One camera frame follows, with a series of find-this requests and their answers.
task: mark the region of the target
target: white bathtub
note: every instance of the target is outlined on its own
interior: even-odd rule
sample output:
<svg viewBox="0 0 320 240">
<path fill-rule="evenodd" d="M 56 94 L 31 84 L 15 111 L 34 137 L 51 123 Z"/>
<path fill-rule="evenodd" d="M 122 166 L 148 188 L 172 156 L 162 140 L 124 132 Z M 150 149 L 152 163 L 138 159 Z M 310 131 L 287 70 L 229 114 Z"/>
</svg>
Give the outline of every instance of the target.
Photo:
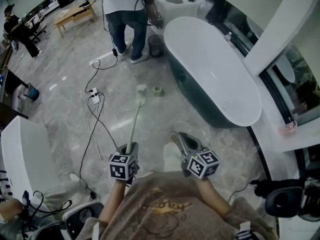
<svg viewBox="0 0 320 240">
<path fill-rule="evenodd" d="M 259 119 L 259 90 L 216 27 L 179 17 L 167 24 L 164 42 L 180 90 L 208 123 L 248 127 Z"/>
</svg>

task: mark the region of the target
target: electrical cable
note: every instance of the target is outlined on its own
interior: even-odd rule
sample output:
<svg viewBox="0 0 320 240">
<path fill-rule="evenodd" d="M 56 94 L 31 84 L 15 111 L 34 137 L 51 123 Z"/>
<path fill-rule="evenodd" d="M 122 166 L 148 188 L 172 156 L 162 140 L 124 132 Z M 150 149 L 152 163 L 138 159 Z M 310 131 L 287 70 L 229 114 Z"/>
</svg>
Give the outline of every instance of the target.
<svg viewBox="0 0 320 240">
<path fill-rule="evenodd" d="M 32 221 L 33 221 L 36 213 L 39 211 L 40 207 L 41 207 L 42 204 L 44 203 L 45 197 L 44 197 L 44 194 L 42 194 L 40 191 L 35 191 L 35 192 L 33 192 L 33 196 L 35 196 L 35 193 L 37 193 L 37 192 L 40 193 L 41 196 L 42 196 L 41 201 L 40 201 L 40 204 L 39 204 L 38 207 L 35 209 L 35 211 L 34 211 L 33 214 L 30 216 L 30 218 L 28 218 L 28 221 L 27 221 L 25 224 L 22 224 L 22 225 L 21 225 L 21 234 L 22 234 L 22 238 L 23 238 L 24 240 L 26 240 L 25 228 L 28 226 L 29 231 L 31 231 Z"/>
<path fill-rule="evenodd" d="M 229 200 L 228 200 L 228 203 L 230 202 L 232 196 L 235 194 L 235 193 L 240 193 L 242 191 L 244 191 L 249 185 L 256 185 L 257 183 L 259 183 L 259 180 L 252 180 L 250 181 L 247 185 L 245 185 L 245 187 L 241 190 L 237 190 L 237 191 L 234 191 L 231 196 L 229 197 Z"/>
<path fill-rule="evenodd" d="M 104 12 L 104 0 L 101 0 L 101 8 L 102 8 L 102 21 L 103 21 L 103 29 L 105 32 L 110 32 L 109 29 L 106 29 L 105 26 L 105 12 Z"/>
<path fill-rule="evenodd" d="M 42 198 L 44 199 L 44 194 L 43 194 L 42 192 L 40 192 L 40 191 L 35 191 L 34 193 L 36 193 L 36 192 L 40 193 L 41 196 L 42 196 Z M 36 210 L 36 208 L 35 208 L 31 203 L 30 203 L 29 205 L 30 205 L 30 207 L 32 207 L 33 209 Z M 45 218 L 45 217 L 48 217 L 48 216 L 51 216 L 51 215 L 56 215 L 56 214 L 58 214 L 58 213 L 60 213 L 60 212 L 63 212 L 63 211 L 65 211 L 66 209 L 68 209 L 71 205 L 72 205 L 72 201 L 69 199 L 69 200 L 65 201 L 65 202 L 61 205 L 61 207 L 60 207 L 59 209 L 57 209 L 57 210 L 46 211 L 46 210 L 40 210 L 40 209 L 39 209 L 40 207 L 38 207 L 37 211 L 40 212 L 40 213 L 43 213 L 43 214 L 47 214 L 47 215 L 45 215 L 45 216 L 42 217 L 42 219 L 43 219 L 43 218 Z"/>
<path fill-rule="evenodd" d="M 111 42 L 112 42 L 112 46 L 113 46 L 113 49 L 116 49 L 115 48 L 115 43 L 114 43 L 114 39 L 112 38 L 112 35 L 110 33 L 110 30 L 106 29 L 106 26 L 105 26 L 105 20 L 108 22 L 108 19 L 107 19 L 107 16 L 105 16 L 105 11 L 104 11 L 104 0 L 101 0 L 101 7 L 102 7 L 102 22 L 103 22 L 103 29 L 104 31 L 108 32 L 110 34 L 110 37 L 111 37 Z"/>
<path fill-rule="evenodd" d="M 108 165 L 102 160 L 97 139 L 96 139 L 95 135 L 93 134 L 93 132 L 92 132 L 92 130 L 91 130 L 91 127 L 90 127 L 90 117 L 91 117 L 92 114 L 95 112 L 95 109 L 96 109 L 96 111 L 97 111 L 98 114 L 101 114 L 101 115 L 103 114 L 103 112 L 102 112 L 103 108 L 101 108 L 101 110 L 100 110 L 100 112 L 99 112 L 99 110 L 98 110 L 98 109 L 99 109 L 99 104 L 96 105 L 96 106 L 94 107 L 94 109 L 92 110 L 92 112 L 90 113 L 89 117 L 88 117 L 88 127 L 89 127 L 90 132 L 92 133 L 92 137 L 94 138 L 95 145 L 96 145 L 96 149 L 98 150 L 99 159 L 100 159 L 100 161 L 107 167 Z"/>
<path fill-rule="evenodd" d="M 88 101 L 87 101 L 87 104 L 86 104 L 88 108 L 89 108 L 89 100 L 90 100 L 90 98 L 92 98 L 92 95 L 88 98 Z M 105 104 L 105 96 L 103 95 L 102 108 L 104 107 L 104 104 Z M 84 164 L 84 159 L 85 159 L 85 156 L 86 156 L 88 147 L 89 147 L 90 142 L 91 142 L 91 137 L 92 137 L 92 135 L 93 135 L 93 133 L 94 133 L 94 131 L 95 131 L 95 129 L 96 129 L 96 126 L 97 126 L 97 124 L 98 124 L 98 120 L 97 120 L 97 121 L 95 122 L 95 124 L 94 124 L 93 130 L 92 130 L 92 132 L 91 132 L 91 134 L 90 134 L 90 138 L 89 138 L 88 144 L 86 145 L 84 154 L 83 154 L 82 159 L 81 159 L 81 166 L 80 166 L 80 169 L 79 169 L 79 177 L 80 177 L 80 179 L 82 179 L 81 170 L 82 170 L 82 167 L 83 167 L 83 164 Z"/>
<path fill-rule="evenodd" d="M 97 62 L 97 61 L 99 62 L 98 67 L 95 67 L 95 62 Z M 93 66 L 93 68 L 96 69 L 96 72 L 94 73 L 93 77 L 91 77 L 91 79 L 89 80 L 89 82 L 86 84 L 86 86 L 85 86 L 85 88 L 84 88 L 84 92 L 85 92 L 86 94 L 91 93 L 92 90 L 87 91 L 88 85 L 89 85 L 89 83 L 95 78 L 95 76 L 97 75 L 97 73 L 98 73 L 99 70 L 108 70 L 108 69 L 111 69 L 111 68 L 113 68 L 114 66 L 116 66 L 117 63 L 118 63 L 118 56 L 116 57 L 116 62 L 115 62 L 115 64 L 113 64 L 112 66 L 109 66 L 109 67 L 107 67 L 107 68 L 100 68 L 100 64 L 101 64 L 100 59 L 96 59 L 96 60 L 92 63 L 92 66 Z"/>
<path fill-rule="evenodd" d="M 135 5 L 134 5 L 134 11 L 135 11 L 135 12 L 137 11 L 138 2 L 139 2 L 139 0 L 137 0 L 137 1 L 135 2 Z M 144 7 L 144 13 L 145 13 L 145 16 L 146 16 L 146 18 L 147 18 L 147 23 L 141 22 L 138 18 L 137 18 L 136 20 L 137 20 L 140 24 L 142 24 L 142 25 L 154 26 L 153 23 L 148 24 L 148 18 L 149 18 L 149 16 L 148 16 L 148 14 L 147 14 L 147 8 L 146 8 L 146 3 L 145 3 L 145 1 L 144 1 L 144 0 L 141 0 L 141 3 L 142 3 L 142 5 L 143 5 L 143 7 Z M 152 3 L 152 4 L 153 4 L 154 9 L 155 9 L 155 12 L 156 12 L 155 15 L 158 17 L 158 8 L 157 8 L 154 0 L 153 0 L 153 3 Z"/>
<path fill-rule="evenodd" d="M 90 109 L 90 107 L 88 106 L 88 108 L 89 108 L 89 110 L 90 110 L 90 112 L 91 112 L 91 114 L 90 115 L 93 115 L 102 125 L 103 125 L 103 127 L 106 129 L 106 131 L 108 132 L 108 134 L 109 134 L 109 136 L 110 136 L 110 138 L 111 138 L 111 140 L 113 141 L 113 144 L 114 144 L 114 146 L 115 146 L 115 148 L 117 149 L 118 147 L 117 147 L 117 144 L 116 144 L 116 142 L 115 142 L 115 140 L 114 140 L 114 138 L 112 138 L 112 136 L 111 136 L 111 134 L 110 134 L 110 132 L 109 132 L 109 130 L 108 130 L 108 128 L 105 126 L 105 124 L 100 120 L 100 119 L 98 119 L 97 118 L 97 116 L 94 114 L 94 110 L 95 109 L 93 109 L 92 111 L 91 111 L 91 109 Z"/>
</svg>

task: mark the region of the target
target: trash can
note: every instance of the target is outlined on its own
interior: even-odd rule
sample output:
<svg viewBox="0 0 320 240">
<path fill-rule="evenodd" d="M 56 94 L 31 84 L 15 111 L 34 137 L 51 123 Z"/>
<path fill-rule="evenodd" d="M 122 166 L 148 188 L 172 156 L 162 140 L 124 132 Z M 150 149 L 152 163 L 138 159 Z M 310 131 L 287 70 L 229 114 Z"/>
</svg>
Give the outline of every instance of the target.
<svg viewBox="0 0 320 240">
<path fill-rule="evenodd" d="M 165 41 L 162 35 L 154 34 L 148 38 L 149 52 L 151 57 L 159 58 L 164 54 Z"/>
<path fill-rule="evenodd" d="M 39 97 L 39 91 L 35 87 L 33 87 L 31 83 L 28 83 L 27 87 L 25 87 L 23 90 L 23 95 L 33 101 L 36 101 Z"/>
</svg>

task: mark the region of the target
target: white mop handle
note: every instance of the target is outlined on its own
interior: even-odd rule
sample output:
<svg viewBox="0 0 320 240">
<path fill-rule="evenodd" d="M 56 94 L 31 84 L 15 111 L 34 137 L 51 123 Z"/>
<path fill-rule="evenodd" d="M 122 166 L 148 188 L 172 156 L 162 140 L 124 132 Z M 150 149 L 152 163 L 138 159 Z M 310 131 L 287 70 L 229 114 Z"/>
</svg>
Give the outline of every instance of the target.
<svg viewBox="0 0 320 240">
<path fill-rule="evenodd" d="M 126 146 L 126 150 L 125 150 L 125 153 L 127 155 L 131 153 L 132 140 L 134 138 L 134 132 L 135 132 L 135 127 L 136 127 L 136 122 L 137 122 L 137 118 L 138 118 L 139 109 L 140 109 L 140 106 L 137 106 L 136 111 L 135 111 L 133 125 L 132 125 L 132 128 L 131 128 L 129 142 L 128 142 L 128 145 Z"/>
</svg>

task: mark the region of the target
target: glass wall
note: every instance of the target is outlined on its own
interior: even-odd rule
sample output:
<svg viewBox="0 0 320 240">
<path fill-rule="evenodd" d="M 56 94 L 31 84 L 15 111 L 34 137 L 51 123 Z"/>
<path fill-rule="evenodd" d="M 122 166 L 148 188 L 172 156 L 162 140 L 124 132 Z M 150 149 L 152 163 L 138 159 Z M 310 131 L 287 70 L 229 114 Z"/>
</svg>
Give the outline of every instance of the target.
<svg viewBox="0 0 320 240">
<path fill-rule="evenodd" d="M 224 35 L 231 32 L 231 42 L 244 56 L 263 33 L 253 20 L 225 0 L 214 0 L 214 6 L 206 19 Z"/>
<path fill-rule="evenodd" d="M 266 72 L 298 126 L 320 117 L 319 83 L 293 44 Z"/>
</svg>

